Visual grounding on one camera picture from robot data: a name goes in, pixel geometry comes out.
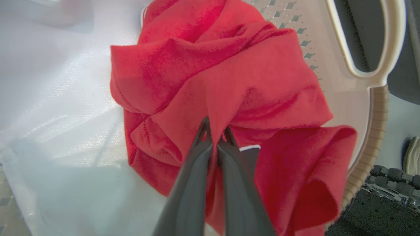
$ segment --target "basket handle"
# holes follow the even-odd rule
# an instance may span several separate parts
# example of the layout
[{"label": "basket handle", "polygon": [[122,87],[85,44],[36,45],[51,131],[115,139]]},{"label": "basket handle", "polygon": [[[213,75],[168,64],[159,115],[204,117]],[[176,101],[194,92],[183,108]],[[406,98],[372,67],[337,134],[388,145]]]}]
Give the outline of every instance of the basket handle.
[{"label": "basket handle", "polygon": [[356,68],[341,27],[334,0],[326,0],[326,3],[349,71],[364,82],[364,87],[385,86],[386,79],[398,60],[404,41],[406,26],[405,2],[403,0],[381,0],[385,23],[385,39],[378,67],[372,72],[362,72]]}]

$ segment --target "white fabric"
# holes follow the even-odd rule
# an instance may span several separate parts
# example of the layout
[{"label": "white fabric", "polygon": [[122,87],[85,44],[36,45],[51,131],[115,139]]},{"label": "white fabric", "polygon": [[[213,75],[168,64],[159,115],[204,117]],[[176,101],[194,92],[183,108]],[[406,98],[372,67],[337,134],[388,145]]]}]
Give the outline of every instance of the white fabric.
[{"label": "white fabric", "polygon": [[243,152],[243,151],[246,151],[246,150],[249,150],[249,149],[254,149],[254,148],[258,148],[258,149],[261,150],[261,146],[256,144],[256,145],[249,145],[249,146],[241,147],[241,148],[239,148],[239,151]]},{"label": "white fabric", "polygon": [[109,93],[109,46],[136,43],[150,1],[56,2],[0,1],[0,162],[34,236],[151,235],[165,197],[128,166]]}]

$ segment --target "ribbed edge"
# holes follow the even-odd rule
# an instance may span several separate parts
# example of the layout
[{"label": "ribbed edge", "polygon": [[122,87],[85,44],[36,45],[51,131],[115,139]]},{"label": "ribbed edge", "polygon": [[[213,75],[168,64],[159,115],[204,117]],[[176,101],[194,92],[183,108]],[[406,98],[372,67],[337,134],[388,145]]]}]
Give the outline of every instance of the ribbed edge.
[{"label": "ribbed edge", "polygon": [[[371,106],[368,127],[359,155],[347,175],[347,183],[341,201],[342,212],[356,196],[360,187],[365,184],[365,179],[370,175],[370,170],[378,158],[388,120],[388,94],[387,85],[370,89]],[[331,224],[328,223],[325,229],[327,230]]]}]

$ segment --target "red t-shirt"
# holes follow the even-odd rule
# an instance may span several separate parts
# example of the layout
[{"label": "red t-shirt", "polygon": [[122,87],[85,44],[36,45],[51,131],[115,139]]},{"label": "red t-shirt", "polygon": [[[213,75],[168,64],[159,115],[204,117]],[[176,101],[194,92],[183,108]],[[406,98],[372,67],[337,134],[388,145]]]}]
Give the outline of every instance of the red t-shirt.
[{"label": "red t-shirt", "polygon": [[[259,144],[255,184],[278,235],[323,235],[340,212],[356,141],[333,116],[296,32],[241,0],[156,0],[139,43],[112,46],[111,93],[124,107],[129,164],[168,196],[197,129],[230,126]],[[224,231],[223,177],[207,178],[206,219]]]}]

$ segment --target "red fabric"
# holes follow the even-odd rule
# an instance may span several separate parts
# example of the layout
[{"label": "red fabric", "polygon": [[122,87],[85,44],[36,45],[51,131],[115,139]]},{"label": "red fabric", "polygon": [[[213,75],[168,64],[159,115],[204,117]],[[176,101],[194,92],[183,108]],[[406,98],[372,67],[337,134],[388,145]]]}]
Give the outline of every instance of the red fabric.
[{"label": "red fabric", "polygon": [[[292,29],[241,0],[156,0],[139,43],[112,46],[111,93],[124,107],[129,164],[168,196],[201,120],[260,144],[255,184],[278,235],[323,234],[339,214],[356,133],[332,118]],[[224,230],[221,171],[206,219]]]}]

